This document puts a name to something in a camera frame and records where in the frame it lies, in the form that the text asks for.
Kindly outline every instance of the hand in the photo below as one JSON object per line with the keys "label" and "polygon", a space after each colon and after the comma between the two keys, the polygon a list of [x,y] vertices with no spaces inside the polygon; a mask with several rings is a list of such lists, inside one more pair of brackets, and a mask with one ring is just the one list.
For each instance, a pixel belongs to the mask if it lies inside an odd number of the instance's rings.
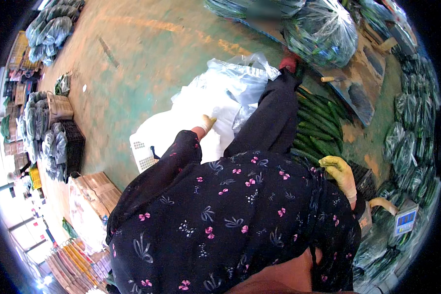
{"label": "hand", "polygon": [[201,140],[212,129],[212,126],[216,121],[217,118],[209,118],[209,116],[203,114],[199,125],[192,128],[191,131],[195,132],[198,139]]}
{"label": "hand", "polygon": [[318,163],[337,181],[349,203],[356,202],[355,178],[348,163],[338,156],[325,156]]}

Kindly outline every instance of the digital scale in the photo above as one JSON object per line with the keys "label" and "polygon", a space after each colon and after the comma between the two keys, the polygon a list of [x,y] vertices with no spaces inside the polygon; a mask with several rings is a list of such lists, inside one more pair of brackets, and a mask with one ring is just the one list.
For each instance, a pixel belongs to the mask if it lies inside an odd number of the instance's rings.
{"label": "digital scale", "polygon": [[410,199],[405,200],[400,211],[395,215],[394,236],[400,236],[413,229],[417,218],[418,204]]}

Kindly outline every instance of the yellow rubber glove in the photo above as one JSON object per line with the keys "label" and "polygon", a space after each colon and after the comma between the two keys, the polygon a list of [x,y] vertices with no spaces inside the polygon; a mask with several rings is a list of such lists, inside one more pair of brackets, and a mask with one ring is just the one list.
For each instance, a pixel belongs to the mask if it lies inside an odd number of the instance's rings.
{"label": "yellow rubber glove", "polygon": [[201,127],[206,134],[212,129],[212,126],[217,121],[217,118],[209,118],[209,116],[203,114],[201,116],[201,123],[199,127]]}
{"label": "yellow rubber glove", "polygon": [[348,163],[338,156],[325,156],[318,163],[337,181],[349,203],[356,202],[355,178]]}

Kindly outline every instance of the painted floor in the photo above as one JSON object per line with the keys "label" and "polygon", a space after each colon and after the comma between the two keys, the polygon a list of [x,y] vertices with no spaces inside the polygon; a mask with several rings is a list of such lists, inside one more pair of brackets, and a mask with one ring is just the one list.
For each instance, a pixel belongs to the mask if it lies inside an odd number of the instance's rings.
{"label": "painted floor", "polygon": [[[206,71],[208,60],[258,51],[279,65],[279,44],[213,15],[198,0],[87,0],[75,33],[44,69],[38,88],[52,90],[59,75],[73,72],[69,98],[86,137],[82,173],[104,171],[123,190],[138,174],[129,136],[141,123],[169,110],[170,98]],[[313,76],[306,76],[303,85],[327,95]],[[400,66],[389,56],[371,125],[365,130],[358,124],[343,127],[344,156],[372,168],[378,184],[389,173],[382,142],[399,92]]]}

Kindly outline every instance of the green cucumber pile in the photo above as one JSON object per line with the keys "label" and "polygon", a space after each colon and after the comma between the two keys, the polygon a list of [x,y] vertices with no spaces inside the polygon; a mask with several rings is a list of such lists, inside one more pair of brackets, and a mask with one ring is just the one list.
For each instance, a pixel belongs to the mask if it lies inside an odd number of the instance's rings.
{"label": "green cucumber pile", "polygon": [[341,120],[353,121],[341,102],[314,95],[298,88],[299,123],[296,139],[291,148],[293,159],[305,157],[311,165],[320,166],[318,160],[328,156],[340,156],[343,152]]}

